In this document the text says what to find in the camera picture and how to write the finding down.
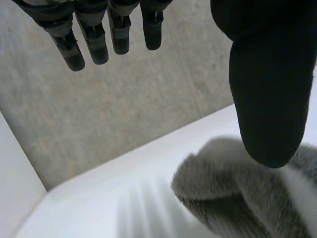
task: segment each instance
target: concrete wall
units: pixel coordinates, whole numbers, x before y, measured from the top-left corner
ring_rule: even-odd
[[[0,111],[46,188],[232,104],[231,42],[209,0],[175,0],[162,46],[146,49],[139,7],[130,52],[117,56],[104,18],[109,62],[70,71],[49,35],[9,0],[0,2]]]

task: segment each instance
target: white wall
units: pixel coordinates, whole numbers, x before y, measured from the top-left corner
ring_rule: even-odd
[[[12,238],[47,194],[0,113],[0,237]]]

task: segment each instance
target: fluffy gray cloth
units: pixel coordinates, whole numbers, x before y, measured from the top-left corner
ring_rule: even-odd
[[[223,238],[317,238],[317,149],[288,165],[256,163],[239,139],[218,138],[179,166],[171,185],[185,207]]]

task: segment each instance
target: gray fur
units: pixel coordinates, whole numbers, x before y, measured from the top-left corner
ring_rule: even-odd
[[[316,158],[317,149],[302,146],[287,166],[316,188]],[[256,163],[238,139],[213,139],[197,155],[189,155],[171,187],[191,213],[224,238],[314,237],[281,169]]]

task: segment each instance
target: black fabric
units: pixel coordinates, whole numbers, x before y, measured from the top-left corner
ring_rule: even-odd
[[[12,0],[30,17],[37,21],[56,21],[65,16],[71,15],[75,11],[75,1],[68,1],[54,5],[33,6],[23,0]]]
[[[317,56],[316,0],[211,0],[231,39],[229,81],[244,145],[279,168],[301,143]]]

